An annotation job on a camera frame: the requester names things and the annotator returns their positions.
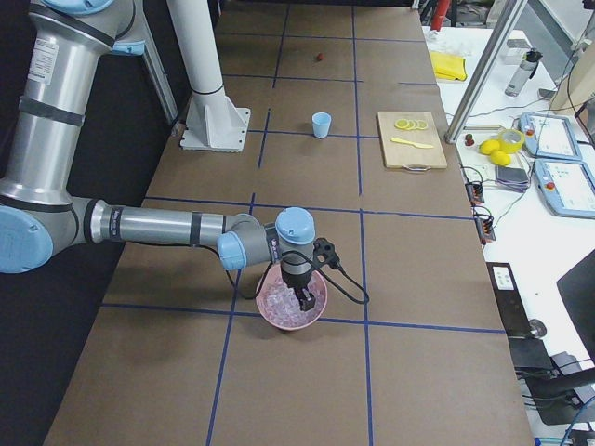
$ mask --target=white wall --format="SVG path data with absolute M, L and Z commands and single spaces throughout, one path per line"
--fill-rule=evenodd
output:
M 581 0 L 539 1 L 573 41 L 580 37 L 593 13 L 593 11 L 583 8 Z

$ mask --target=yellow tape roll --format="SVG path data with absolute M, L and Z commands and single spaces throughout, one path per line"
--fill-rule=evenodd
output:
M 505 153 L 516 153 L 524 144 L 524 133 L 514 128 L 503 130 L 498 135 L 500 149 Z

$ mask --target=pole base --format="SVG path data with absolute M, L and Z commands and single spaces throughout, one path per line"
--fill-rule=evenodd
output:
M 187 151 L 242 151 L 250 122 L 250 109 L 236 109 L 231 100 L 224 97 L 223 103 L 216 105 L 227 109 L 227 119 L 217 119 L 214 116 L 220 116 L 220 113 L 214 113 L 211 105 L 196 105 L 196 102 L 193 100 L 188 109 L 187 129 L 180 142 L 181 148 Z

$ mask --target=brown table surface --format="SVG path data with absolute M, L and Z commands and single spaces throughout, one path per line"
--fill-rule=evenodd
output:
M 417 13 L 229 3 L 217 40 L 252 109 L 245 149 L 171 138 L 144 205 L 263 222 L 306 207 L 371 302 L 330 289 L 320 321 L 282 333 L 210 253 L 129 244 L 46 445 L 533 444 L 456 149 L 423 175 L 382 163 L 377 111 L 446 127 Z

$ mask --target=white table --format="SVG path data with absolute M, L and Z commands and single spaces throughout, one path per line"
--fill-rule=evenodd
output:
M 442 28 L 440 33 L 433 37 L 428 35 L 427 28 L 424 32 L 429 40 L 430 49 L 437 48 L 445 52 L 451 50 L 466 59 L 466 82 L 438 81 L 444 109 L 450 119 L 462 99 L 492 30 Z M 510 37 L 526 39 L 521 31 L 514 31 Z M 530 104 L 538 99 L 538 88 L 554 87 L 541 64 L 521 94 L 517 98 L 510 98 L 504 94 L 504 89 L 516 69 L 517 65 L 505 65 L 498 57 L 471 116 L 494 109 Z M 548 106 L 546 101 L 539 101 L 522 109 L 495 111 L 487 116 L 470 117 L 467 124 L 511 127 L 514 118 L 522 112 L 543 111 Z M 577 139 L 587 139 L 572 117 L 571 122 Z M 489 132 L 473 135 L 477 144 L 489 138 Z M 462 164 L 477 168 L 483 173 L 484 178 L 493 179 L 494 165 L 486 156 L 478 153 L 477 145 L 466 147 L 463 141 L 464 134 L 457 143 Z M 595 172 L 595 151 L 590 146 L 580 147 L 584 161 L 588 163 L 591 171 Z M 518 155 L 513 159 L 511 166 L 529 169 L 527 162 Z M 467 175 L 470 179 L 476 178 L 472 171 L 467 171 Z M 484 187 L 485 205 L 495 220 L 498 220 L 520 194 L 492 184 Z M 595 249 L 595 220 L 554 216 L 546 207 L 541 192 L 533 181 L 531 188 L 499 221 L 495 233 L 496 242 L 485 246 L 484 258 L 488 262 L 511 264 L 527 316 L 529 319 L 541 320 L 548 328 L 548 334 L 543 339 L 548 354 L 551 356 L 567 351 L 579 360 L 588 358 L 588 353 L 564 307 L 556 281 Z M 584 362 L 581 365 L 588 368 L 592 363 Z M 536 437 L 563 435 L 565 426 L 545 426 L 535 411 L 528 411 L 528 416 Z

